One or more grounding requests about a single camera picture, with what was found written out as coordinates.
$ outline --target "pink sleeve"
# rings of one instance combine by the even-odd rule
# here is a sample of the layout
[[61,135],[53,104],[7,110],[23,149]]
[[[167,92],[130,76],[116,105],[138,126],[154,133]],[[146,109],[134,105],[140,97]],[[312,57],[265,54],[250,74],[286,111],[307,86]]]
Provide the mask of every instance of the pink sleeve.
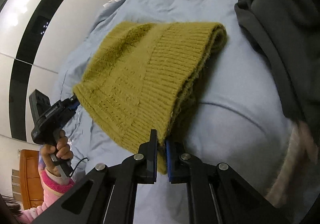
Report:
[[61,177],[54,176],[48,172],[47,169],[40,172],[40,177],[44,202],[41,206],[23,211],[23,215],[18,218],[20,222],[31,223],[74,185],[71,178],[63,180]]

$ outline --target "metal screw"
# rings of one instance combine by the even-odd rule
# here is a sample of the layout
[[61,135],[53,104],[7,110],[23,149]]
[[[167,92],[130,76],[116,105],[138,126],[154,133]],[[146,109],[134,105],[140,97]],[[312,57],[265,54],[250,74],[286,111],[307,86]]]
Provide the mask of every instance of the metal screw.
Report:
[[188,153],[184,153],[181,155],[181,159],[183,160],[189,160],[191,158],[191,155]]
[[229,165],[227,165],[226,163],[220,163],[219,164],[219,169],[222,171],[228,170]]
[[142,159],[144,158],[144,156],[143,156],[142,154],[135,154],[135,155],[133,156],[133,158],[134,158],[135,160],[139,161],[139,160],[142,160]]
[[98,163],[95,168],[97,171],[102,171],[105,167],[106,165],[104,163]]

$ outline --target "person's hand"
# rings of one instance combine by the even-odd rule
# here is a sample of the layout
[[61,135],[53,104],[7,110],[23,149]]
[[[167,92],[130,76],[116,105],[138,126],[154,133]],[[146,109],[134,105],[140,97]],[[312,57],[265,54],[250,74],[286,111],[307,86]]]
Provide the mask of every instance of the person's hand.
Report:
[[[64,160],[72,159],[73,152],[70,151],[70,146],[67,144],[68,138],[66,137],[66,133],[63,130],[61,130],[59,134],[60,134],[60,140],[57,143],[57,149],[58,149],[57,158],[61,158]],[[55,150],[56,148],[54,146],[45,144],[40,149],[40,155],[47,167],[47,170],[53,175],[60,177],[61,174],[59,173],[57,167],[54,165],[50,157],[50,154],[53,154]]]

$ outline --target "yellow knit sweater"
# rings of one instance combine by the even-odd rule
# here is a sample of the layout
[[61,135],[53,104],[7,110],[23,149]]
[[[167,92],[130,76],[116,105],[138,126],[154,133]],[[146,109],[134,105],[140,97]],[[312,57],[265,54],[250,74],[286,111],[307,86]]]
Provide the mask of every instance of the yellow knit sweater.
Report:
[[[121,147],[137,153],[152,128],[163,146],[206,59],[226,40],[225,28],[215,22],[122,22],[102,41],[73,91]],[[159,155],[158,170],[166,170]]]

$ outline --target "bed sheet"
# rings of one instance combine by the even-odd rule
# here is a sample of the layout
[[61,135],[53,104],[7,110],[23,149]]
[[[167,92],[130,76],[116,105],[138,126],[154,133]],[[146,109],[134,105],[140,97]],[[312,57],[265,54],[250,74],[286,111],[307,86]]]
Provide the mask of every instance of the bed sheet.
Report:
[[[237,0],[110,0],[97,16],[91,33],[61,66],[52,101],[72,95],[72,87],[105,35],[121,21],[217,21],[225,25],[228,43],[218,59],[206,64],[204,91],[185,145],[205,163],[228,163],[265,195],[288,147],[291,121],[283,116],[272,75],[238,26]],[[97,163],[112,166],[131,153],[116,145],[79,106],[65,126],[72,142],[75,181]],[[170,185],[158,173],[155,185],[139,185],[134,223],[188,223],[185,185]]]

